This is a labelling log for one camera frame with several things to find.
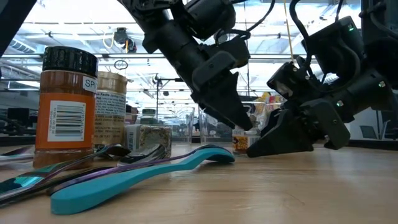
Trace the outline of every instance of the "desk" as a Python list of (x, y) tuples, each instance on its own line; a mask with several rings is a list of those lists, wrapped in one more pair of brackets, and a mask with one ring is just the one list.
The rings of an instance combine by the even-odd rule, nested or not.
[[(0, 181), (29, 166), (1, 167)], [(398, 152), (316, 148), (165, 174), (76, 215), (52, 215), (41, 195), (0, 209), (0, 223), (395, 224), (397, 198)]]

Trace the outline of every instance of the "small box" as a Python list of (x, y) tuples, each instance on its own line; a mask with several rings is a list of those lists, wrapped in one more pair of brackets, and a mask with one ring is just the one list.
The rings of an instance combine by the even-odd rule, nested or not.
[(147, 144), (162, 144), (166, 147), (166, 158), (171, 157), (172, 129), (169, 126), (132, 124), (126, 126), (125, 147), (137, 152)]

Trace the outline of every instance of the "paper label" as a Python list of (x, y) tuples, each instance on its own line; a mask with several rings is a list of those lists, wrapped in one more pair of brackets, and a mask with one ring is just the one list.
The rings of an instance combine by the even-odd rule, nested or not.
[(96, 93), (97, 92), (97, 80), (95, 78), (90, 78), (83, 76), (83, 89)]
[(116, 93), (97, 92), (95, 114), (126, 115), (126, 96)]
[(233, 149), (239, 152), (246, 152), (247, 149), (260, 139), (259, 136), (232, 136)]
[(36, 149), (93, 146), (95, 99), (69, 93), (40, 94)]
[(123, 142), (125, 114), (126, 97), (124, 95), (97, 92), (94, 144)]

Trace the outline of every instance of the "glass jar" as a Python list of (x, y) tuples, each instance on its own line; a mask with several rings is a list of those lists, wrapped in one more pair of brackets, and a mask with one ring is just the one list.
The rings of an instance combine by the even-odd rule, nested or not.
[(98, 59), (83, 50), (45, 49), (33, 162), (36, 169), (93, 153), (97, 67)]

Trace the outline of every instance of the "black robotic arm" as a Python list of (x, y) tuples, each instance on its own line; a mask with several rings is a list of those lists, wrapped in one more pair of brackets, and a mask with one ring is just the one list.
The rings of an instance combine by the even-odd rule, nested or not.
[[(250, 54), (245, 39), (250, 33), (220, 45), (198, 44), (219, 30), (235, 25), (235, 10), (229, 0), (119, 0), (145, 33), (148, 53), (160, 50), (192, 90), (191, 97), (205, 113), (227, 124), (252, 128), (236, 92), (238, 73), (230, 70), (247, 64)], [(169, 18), (167, 9), (172, 12)]]

